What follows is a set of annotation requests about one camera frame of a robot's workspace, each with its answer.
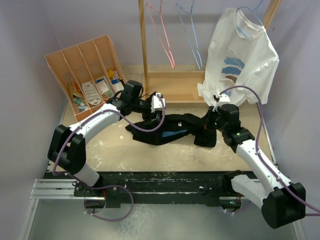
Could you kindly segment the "black t-shirt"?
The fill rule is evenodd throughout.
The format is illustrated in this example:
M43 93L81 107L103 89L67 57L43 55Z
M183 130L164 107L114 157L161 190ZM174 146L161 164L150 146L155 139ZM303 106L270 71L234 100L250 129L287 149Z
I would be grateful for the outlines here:
M207 123L206 115L167 114L155 131L143 132L132 125L127 125L125 129L132 134L133 140L154 146L168 144L190 134L194 136L193 144L196 146L213 148L217 143L217 132Z

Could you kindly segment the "blue wire hanger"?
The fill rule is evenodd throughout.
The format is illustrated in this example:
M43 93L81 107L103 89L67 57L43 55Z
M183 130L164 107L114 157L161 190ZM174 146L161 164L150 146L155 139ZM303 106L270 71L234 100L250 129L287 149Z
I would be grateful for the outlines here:
M191 2L189 10L185 9L179 2L176 3L176 10L188 41L189 47L191 49L195 64L199 70L203 69L203 60L200 53L199 43L198 43L198 36L196 32L196 27L194 24L193 18L193 8L194 8L195 1Z

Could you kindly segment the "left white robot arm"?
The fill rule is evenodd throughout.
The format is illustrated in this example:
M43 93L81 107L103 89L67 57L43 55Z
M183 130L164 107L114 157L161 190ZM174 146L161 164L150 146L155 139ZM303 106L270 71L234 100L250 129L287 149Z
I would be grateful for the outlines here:
M65 126L57 126L53 132L47 157L54 163L54 176L68 174L85 185L91 196L103 191L103 177L87 164L86 146L101 131L112 124L128 119L132 112L144 118L155 115L165 117L166 100L160 92L142 99L143 85L129 80L124 88L108 99L96 112L85 119Z

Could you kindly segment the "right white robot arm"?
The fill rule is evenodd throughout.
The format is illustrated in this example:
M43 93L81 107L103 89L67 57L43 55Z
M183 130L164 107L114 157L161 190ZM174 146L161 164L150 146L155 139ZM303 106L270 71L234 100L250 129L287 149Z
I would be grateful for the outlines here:
M260 210L266 223L277 229L306 216L306 190L301 183L283 175L260 149L251 132L241 126L239 108L233 104L208 108L205 127L220 131L223 140L250 167L257 180L239 170L223 177L222 190L228 196L243 195Z

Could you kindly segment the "white t-shirt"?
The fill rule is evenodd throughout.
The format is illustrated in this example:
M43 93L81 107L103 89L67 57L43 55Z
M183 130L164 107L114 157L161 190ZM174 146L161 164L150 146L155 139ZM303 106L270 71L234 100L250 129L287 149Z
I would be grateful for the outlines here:
M265 27L244 38L236 29L236 8L227 8L215 26L208 47L204 82L198 95L208 106L224 92L231 104L267 104L279 56Z

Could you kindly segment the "blue hanger under white shirt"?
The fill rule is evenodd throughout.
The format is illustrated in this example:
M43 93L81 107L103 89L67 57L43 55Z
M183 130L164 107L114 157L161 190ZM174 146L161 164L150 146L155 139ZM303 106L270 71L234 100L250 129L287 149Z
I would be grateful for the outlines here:
M264 0L260 0L254 8L244 5L238 7L235 10L235 27L238 33L241 34L244 38L253 37L256 32L259 32L262 28L265 27L262 20L257 16L257 12L263 2ZM248 19L243 10L249 11L250 17L254 17L258 21L258 23L254 23L250 19Z

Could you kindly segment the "wooden clothes rack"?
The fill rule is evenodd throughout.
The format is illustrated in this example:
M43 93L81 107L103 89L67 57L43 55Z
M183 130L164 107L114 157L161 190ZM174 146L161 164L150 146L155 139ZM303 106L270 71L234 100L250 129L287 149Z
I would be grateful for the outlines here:
M147 94L159 90L166 97L167 103L173 108L201 108L205 102L198 96L197 84L202 83L205 79L204 70L194 71L149 71L147 60L147 39L145 13L147 9L143 0L138 1L139 24L142 45L143 59L143 87ZM160 23L157 14L154 15L155 22Z

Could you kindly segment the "white red box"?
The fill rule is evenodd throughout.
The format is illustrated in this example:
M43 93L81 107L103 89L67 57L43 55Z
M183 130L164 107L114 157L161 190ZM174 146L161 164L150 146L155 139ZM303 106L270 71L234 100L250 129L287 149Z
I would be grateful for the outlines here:
M96 84L96 86L97 86L97 89L103 98L112 98L113 97L112 90L107 86L107 84L104 80L98 82Z

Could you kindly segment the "white paper card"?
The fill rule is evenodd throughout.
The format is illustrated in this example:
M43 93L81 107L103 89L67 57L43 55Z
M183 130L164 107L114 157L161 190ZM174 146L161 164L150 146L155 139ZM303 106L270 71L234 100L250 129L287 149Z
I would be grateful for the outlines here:
M90 105L96 106L102 102L102 99L98 91L90 81L82 83L81 87L82 87L84 96Z

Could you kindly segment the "spiral notebook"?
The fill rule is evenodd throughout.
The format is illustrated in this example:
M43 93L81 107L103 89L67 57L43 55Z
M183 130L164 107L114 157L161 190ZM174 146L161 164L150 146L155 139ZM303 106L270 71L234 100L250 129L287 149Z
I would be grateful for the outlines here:
M75 81L68 82L68 93L71 98L84 98L82 91Z

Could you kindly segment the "pink desk organizer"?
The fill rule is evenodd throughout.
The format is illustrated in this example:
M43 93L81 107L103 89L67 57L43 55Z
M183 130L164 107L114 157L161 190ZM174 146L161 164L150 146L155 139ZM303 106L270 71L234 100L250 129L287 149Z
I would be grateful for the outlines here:
M75 95L70 86L84 94L83 84L89 82L97 90L97 78L105 77L108 88L113 94L127 82L115 46L106 34L89 41L47 54L45 60L53 76L66 95L76 121L81 121L96 112L106 101L99 92L101 102L93 104L83 97L83 104L88 108L80 110L80 104L74 101Z

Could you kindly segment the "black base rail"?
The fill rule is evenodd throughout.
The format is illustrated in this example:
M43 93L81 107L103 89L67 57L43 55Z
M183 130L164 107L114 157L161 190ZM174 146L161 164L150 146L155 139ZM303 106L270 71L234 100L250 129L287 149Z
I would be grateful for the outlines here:
M106 207L123 204L205 205L238 208L240 197L254 200L259 207L274 190L275 179L268 174L258 179L251 171L101 171L103 182L87 187L68 174L44 174L45 179L70 180L73 195Z

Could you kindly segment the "aluminium frame rail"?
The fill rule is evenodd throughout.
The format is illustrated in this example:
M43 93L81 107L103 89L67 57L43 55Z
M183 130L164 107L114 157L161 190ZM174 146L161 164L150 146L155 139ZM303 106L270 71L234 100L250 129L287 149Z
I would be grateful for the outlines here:
M238 214L203 205L137 204L124 220L107 222L84 213L70 179L37 179L22 240L304 240L299 221L270 228L247 204Z

